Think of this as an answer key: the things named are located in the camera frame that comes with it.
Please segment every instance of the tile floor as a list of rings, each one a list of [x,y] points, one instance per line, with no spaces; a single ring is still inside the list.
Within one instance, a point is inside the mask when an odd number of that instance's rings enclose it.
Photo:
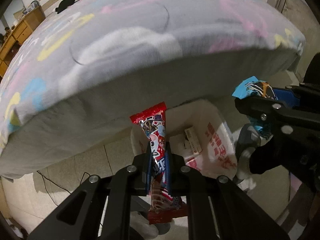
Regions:
[[[268,80],[271,85],[284,87],[298,84],[294,75],[281,72]],[[232,97],[223,97],[215,105],[224,115],[235,139],[240,128],[248,122],[247,118],[235,109]],[[111,143],[101,144],[89,151],[73,156],[42,169],[40,172],[58,185],[73,191],[80,184],[84,172],[101,177],[115,174],[120,168],[132,163],[133,152],[130,131]],[[250,193],[273,219],[276,219],[288,203],[288,171],[282,167],[256,175],[253,180],[257,187]],[[14,182],[2,179],[4,192],[12,217],[28,232],[31,232],[50,212],[60,204],[69,193],[47,181],[36,172],[27,174]],[[164,236],[157,239],[187,239],[186,218],[175,219],[175,225]]]

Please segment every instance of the wooden desk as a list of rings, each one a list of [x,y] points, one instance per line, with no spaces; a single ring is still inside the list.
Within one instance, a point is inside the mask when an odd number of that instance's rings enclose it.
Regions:
[[[0,76],[3,77],[6,72],[8,65],[10,64],[13,56],[9,51],[14,51],[12,47],[14,44],[18,43],[20,46],[24,41],[34,32],[34,30],[43,22],[45,19],[44,12],[41,6],[38,6],[31,12],[27,13],[20,22],[11,31],[8,38],[5,40],[3,46],[0,48]]]

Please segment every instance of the silver screw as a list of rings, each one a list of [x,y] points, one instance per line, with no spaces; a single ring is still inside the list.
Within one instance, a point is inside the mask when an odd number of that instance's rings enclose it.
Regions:
[[[228,177],[227,176],[220,176],[218,178],[219,182],[221,183],[227,183],[229,181]]]
[[[272,107],[274,109],[280,109],[281,108],[281,105],[280,104],[273,104]]]
[[[137,170],[137,167],[134,165],[130,165],[127,167],[128,172],[135,172]]]
[[[281,131],[284,134],[292,134],[293,128],[290,125],[284,125],[284,126],[281,127]]]
[[[97,175],[92,175],[92,176],[89,177],[89,181],[90,181],[91,183],[95,183],[95,182],[97,182],[98,180],[99,180],[99,177],[98,177]]]
[[[262,120],[262,121],[267,120],[267,115],[266,115],[266,114],[262,114],[262,115],[261,115],[261,120]]]
[[[184,172],[184,173],[187,173],[187,172],[191,171],[190,167],[188,167],[188,166],[182,166],[182,167],[180,168],[180,170],[181,170],[182,172]]]

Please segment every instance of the gray bed sheet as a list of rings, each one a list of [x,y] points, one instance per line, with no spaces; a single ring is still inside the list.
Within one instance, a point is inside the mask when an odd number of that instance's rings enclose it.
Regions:
[[[304,43],[260,0],[80,0],[43,22],[4,75],[0,174],[83,152],[161,101],[230,94],[289,68]]]

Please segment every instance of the power cord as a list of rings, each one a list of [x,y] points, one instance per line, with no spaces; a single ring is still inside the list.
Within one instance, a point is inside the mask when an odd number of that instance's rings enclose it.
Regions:
[[[52,197],[51,197],[51,195],[49,194],[49,192],[48,192],[48,190],[47,190],[47,187],[46,187],[46,185],[45,185],[44,179],[46,179],[46,180],[48,180],[48,181],[52,182],[54,185],[56,185],[57,187],[59,187],[59,188],[61,188],[61,189],[65,190],[66,192],[68,192],[68,193],[71,195],[70,191],[68,191],[67,189],[65,189],[65,188],[63,188],[63,187],[61,187],[61,186],[59,186],[59,185],[58,185],[58,184],[56,184],[56,183],[54,183],[51,179],[48,179],[48,178],[47,178],[46,176],[44,176],[41,172],[39,172],[39,171],[37,171],[37,172],[42,176],[42,180],[43,180],[43,183],[44,183],[44,188],[45,188],[46,192],[48,193],[49,197],[51,198],[52,202],[53,202],[56,206],[58,206],[58,205],[55,203],[55,201],[53,200],[53,198],[52,198]],[[80,185],[81,185],[81,183],[82,183],[82,180],[83,180],[83,178],[84,178],[84,175],[85,175],[85,174],[88,174],[89,176],[91,176],[89,173],[84,172],[84,173],[83,173],[83,175],[82,175],[81,181],[80,181]]]

